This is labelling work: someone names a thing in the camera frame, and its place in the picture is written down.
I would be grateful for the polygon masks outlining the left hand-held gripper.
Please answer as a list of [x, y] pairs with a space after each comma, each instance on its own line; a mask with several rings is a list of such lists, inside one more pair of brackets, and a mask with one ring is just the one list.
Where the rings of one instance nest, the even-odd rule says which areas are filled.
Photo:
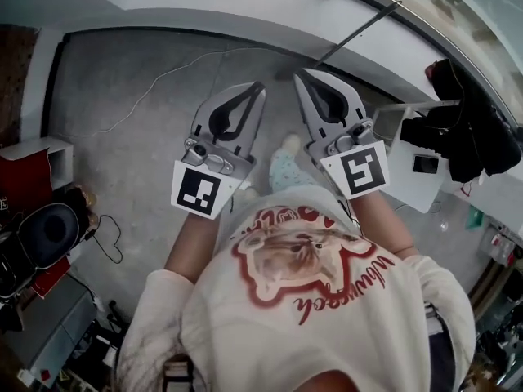
[[185, 154], [174, 163], [174, 207], [210, 220], [220, 214], [256, 164], [250, 151], [265, 102], [266, 88], [256, 81], [229, 87], [199, 106], [191, 132], [212, 143], [186, 139]]

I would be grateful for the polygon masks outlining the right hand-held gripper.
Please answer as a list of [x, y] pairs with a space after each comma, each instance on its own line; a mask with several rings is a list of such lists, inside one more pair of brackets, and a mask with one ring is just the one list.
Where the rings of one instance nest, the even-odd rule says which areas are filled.
[[[388, 186], [385, 145], [374, 138], [373, 122], [363, 120], [356, 90], [317, 69], [301, 69], [293, 79], [303, 122], [316, 140], [306, 151], [337, 194], [351, 200]], [[348, 131], [327, 136], [332, 130]]]

